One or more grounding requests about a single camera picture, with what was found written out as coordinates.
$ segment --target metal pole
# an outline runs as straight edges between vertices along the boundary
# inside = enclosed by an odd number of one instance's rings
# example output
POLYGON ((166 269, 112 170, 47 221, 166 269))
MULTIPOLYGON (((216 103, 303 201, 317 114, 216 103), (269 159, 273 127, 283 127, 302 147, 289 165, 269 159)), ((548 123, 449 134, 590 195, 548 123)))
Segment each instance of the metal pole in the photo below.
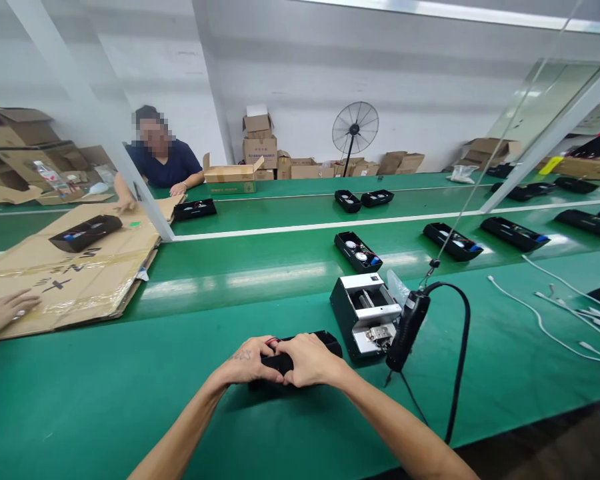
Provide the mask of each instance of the metal pole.
POLYGON ((509 174, 491 198, 480 208, 482 213, 489 213, 547 156, 558 142, 564 139, 580 121, 600 103, 600 72, 589 86, 580 92, 565 110, 545 129, 537 140, 520 157, 519 164, 509 174))
MULTIPOLYGON (((158 204, 127 154, 121 139, 116 139, 111 133, 114 130, 107 125, 109 120, 100 108, 99 100, 42 2, 40 0, 7 0, 7 2, 60 85, 92 127, 105 152, 127 182, 133 196, 144 208, 162 240, 173 241, 174 234, 171 226, 160 212, 158 204)), ((131 121, 131 112, 129 112, 129 121, 131 121)))

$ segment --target woman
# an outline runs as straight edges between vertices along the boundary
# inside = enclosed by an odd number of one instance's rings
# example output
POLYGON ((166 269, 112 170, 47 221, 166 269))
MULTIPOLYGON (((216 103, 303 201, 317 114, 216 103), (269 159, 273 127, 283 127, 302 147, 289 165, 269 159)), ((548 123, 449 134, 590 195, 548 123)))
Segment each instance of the woman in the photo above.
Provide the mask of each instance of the woman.
MULTIPOLYGON (((169 133, 163 116, 154 107, 144 105, 135 111, 135 124, 141 141, 127 146, 138 172, 154 188, 168 188, 171 196, 181 195, 205 181, 200 163, 191 148, 169 133)), ((133 209, 135 200, 118 173, 115 192, 120 210, 133 209)))

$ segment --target plastic bottle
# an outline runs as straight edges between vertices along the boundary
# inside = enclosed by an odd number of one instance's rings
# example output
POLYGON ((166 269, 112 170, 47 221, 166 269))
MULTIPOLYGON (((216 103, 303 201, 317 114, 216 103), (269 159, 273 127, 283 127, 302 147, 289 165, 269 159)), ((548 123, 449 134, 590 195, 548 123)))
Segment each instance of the plastic bottle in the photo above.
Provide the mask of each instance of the plastic bottle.
POLYGON ((58 190, 58 192, 61 193, 68 193, 71 191, 67 183, 62 180, 62 177, 58 175, 55 170, 49 168, 40 160, 34 161, 33 164, 35 165, 36 170, 38 170, 40 176, 44 178, 44 180, 46 180, 47 183, 50 184, 50 186, 52 186, 55 190, 58 190))

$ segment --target black tool handle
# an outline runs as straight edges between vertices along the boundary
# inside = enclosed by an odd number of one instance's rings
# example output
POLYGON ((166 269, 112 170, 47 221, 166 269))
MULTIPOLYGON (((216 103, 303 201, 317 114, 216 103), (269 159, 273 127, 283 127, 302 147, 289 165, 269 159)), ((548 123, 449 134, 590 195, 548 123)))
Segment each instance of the black tool handle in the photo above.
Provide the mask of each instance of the black tool handle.
POLYGON ((402 310, 398 330, 387 354, 387 366, 393 371, 402 371, 405 366, 431 302, 429 296, 421 291, 410 292, 409 300, 402 310), (413 302, 412 308, 408 307, 409 300, 413 302))

